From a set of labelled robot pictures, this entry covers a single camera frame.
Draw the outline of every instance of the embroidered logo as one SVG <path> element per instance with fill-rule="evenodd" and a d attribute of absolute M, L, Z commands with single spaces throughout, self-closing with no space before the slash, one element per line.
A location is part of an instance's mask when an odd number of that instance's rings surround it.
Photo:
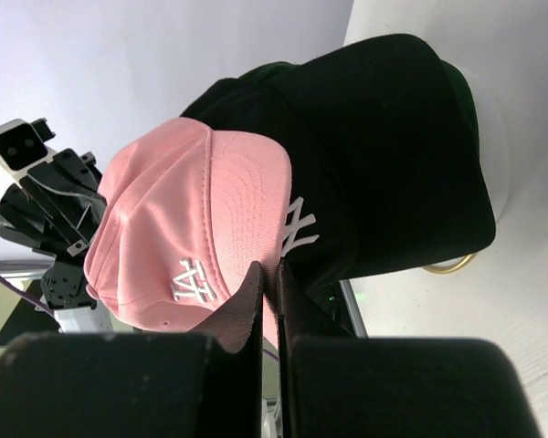
<path fill-rule="evenodd" d="M 207 283 L 201 261 L 196 259 L 195 266 L 193 266 L 191 259 L 184 258 L 179 263 L 184 266 L 186 271 L 173 278 L 171 288 L 174 300 L 178 301 L 181 297 L 196 297 L 200 303 L 205 303 L 207 299 L 215 301 L 216 294 Z"/>
<path fill-rule="evenodd" d="M 282 247 L 282 256 L 285 256 L 290 250 L 303 245 L 313 244 L 319 238 L 319 235 L 310 235 L 308 237 L 296 238 L 300 229 L 305 226 L 316 224 L 317 219 L 314 214 L 309 214 L 300 218 L 302 211 L 302 205 L 304 204 L 304 198 L 299 196 L 289 207 L 288 214 L 292 214 L 290 223 L 284 227 L 284 240 Z"/>

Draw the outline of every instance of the gold metal ring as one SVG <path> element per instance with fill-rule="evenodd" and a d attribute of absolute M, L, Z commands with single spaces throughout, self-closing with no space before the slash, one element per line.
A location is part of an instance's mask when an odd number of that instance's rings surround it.
<path fill-rule="evenodd" d="M 422 268 L 425 271 L 428 271 L 432 274 L 450 274 L 451 272 L 458 271 L 461 269 L 464 265 L 466 265 L 468 262 L 470 262 L 477 253 L 465 255 L 462 260 L 460 260 L 458 263 L 456 263 L 453 266 L 436 266 L 436 265 L 428 265 L 428 266 L 422 266 Z"/>

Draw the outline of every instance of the white embroidered logo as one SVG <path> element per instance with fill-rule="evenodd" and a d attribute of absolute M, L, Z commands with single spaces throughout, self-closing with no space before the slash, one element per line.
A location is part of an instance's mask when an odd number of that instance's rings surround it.
<path fill-rule="evenodd" d="M 186 272 L 173 278 L 174 284 L 171 285 L 171 288 L 173 289 L 174 300 L 178 301 L 180 297 L 196 297 L 200 303 L 205 303 L 206 298 L 209 297 L 211 301 L 215 301 L 216 294 L 207 283 L 201 261 L 196 259 L 195 267 L 191 266 L 191 260 L 188 258 L 184 258 L 179 263 L 184 266 Z M 200 284 L 197 283 L 197 276 L 201 280 Z"/>
<path fill-rule="evenodd" d="M 303 218 L 300 218 L 303 203 L 304 198 L 299 196 L 289 207 L 289 214 L 292 213 L 292 219 L 290 220 L 290 224 L 284 227 L 284 246 L 282 247 L 282 256 L 285 256 L 291 249 L 298 246 L 313 244 L 319 238 L 319 235 L 310 235 L 308 237 L 302 237 L 298 240 L 296 238 L 296 234 L 301 228 L 316 224 L 317 222 L 314 214 L 309 214 Z"/>

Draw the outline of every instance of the white backdrop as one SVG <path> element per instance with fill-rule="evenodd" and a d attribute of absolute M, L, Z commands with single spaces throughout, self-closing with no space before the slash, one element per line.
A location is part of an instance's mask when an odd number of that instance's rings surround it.
<path fill-rule="evenodd" d="M 502 118 L 510 190 L 495 242 L 457 273 L 353 281 L 367 333 L 499 344 L 548 437 L 548 0 L 355 1 L 346 43 L 391 33 L 422 37 L 487 86 Z"/>
<path fill-rule="evenodd" d="M 343 44 L 348 0 L 0 0 L 0 124 L 47 117 L 55 149 L 113 154 L 216 80 Z M 11 182 L 0 172 L 0 198 Z M 0 259 L 29 258 L 0 239 Z"/>

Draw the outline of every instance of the pink baseball cap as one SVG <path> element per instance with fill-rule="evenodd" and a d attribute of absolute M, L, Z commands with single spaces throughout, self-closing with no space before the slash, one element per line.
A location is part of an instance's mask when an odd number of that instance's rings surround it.
<path fill-rule="evenodd" d="M 108 206 L 84 268 L 90 295 L 120 321 L 192 329 L 252 261 L 273 287 L 290 203 L 290 160 L 274 140 L 173 119 L 121 150 L 99 191 Z M 266 302 L 264 335 L 278 345 Z"/>

